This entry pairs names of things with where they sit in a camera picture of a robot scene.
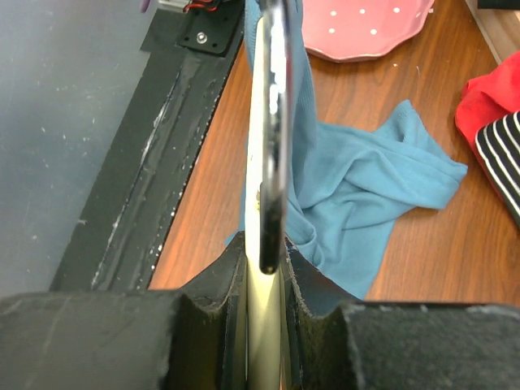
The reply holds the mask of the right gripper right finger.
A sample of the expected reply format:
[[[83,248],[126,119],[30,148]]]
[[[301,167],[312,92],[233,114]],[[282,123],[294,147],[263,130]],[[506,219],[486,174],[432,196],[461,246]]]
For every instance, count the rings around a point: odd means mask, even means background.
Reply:
[[[287,251],[285,388],[518,388],[518,308],[361,301]]]

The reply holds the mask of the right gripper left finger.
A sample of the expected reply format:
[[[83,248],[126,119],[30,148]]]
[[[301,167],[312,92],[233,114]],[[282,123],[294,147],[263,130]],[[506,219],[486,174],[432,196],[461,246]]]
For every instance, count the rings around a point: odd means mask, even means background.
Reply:
[[[4,389],[243,389],[245,236],[176,290],[1,301]]]

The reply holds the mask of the blue tank top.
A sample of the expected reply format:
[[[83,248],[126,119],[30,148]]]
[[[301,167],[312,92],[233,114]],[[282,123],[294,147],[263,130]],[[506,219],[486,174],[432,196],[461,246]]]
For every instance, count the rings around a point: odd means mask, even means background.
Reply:
[[[301,32],[292,21],[293,120],[286,234],[300,253],[352,296],[366,296],[395,222],[416,207],[444,209],[466,176],[429,135],[409,101],[373,132],[320,122]]]

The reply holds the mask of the cream hanger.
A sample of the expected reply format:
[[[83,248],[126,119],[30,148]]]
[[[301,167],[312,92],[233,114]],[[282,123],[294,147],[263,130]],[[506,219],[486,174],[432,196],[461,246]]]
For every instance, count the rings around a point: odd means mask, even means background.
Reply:
[[[245,177],[247,385],[281,382],[280,261],[285,256],[292,118],[292,29],[286,1],[262,1],[256,25]]]

